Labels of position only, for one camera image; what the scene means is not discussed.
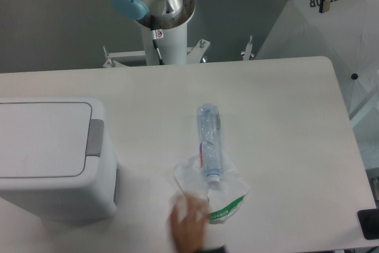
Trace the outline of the person's bare hand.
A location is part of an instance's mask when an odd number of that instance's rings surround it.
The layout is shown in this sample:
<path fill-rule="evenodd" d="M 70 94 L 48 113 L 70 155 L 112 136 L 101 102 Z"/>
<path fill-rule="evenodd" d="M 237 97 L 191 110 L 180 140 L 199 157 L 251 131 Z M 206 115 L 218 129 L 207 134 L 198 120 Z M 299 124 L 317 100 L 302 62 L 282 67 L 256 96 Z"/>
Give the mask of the person's bare hand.
<path fill-rule="evenodd" d="M 204 249 L 208 204 L 190 194 L 177 195 L 169 215 L 169 227 L 176 252 Z"/>

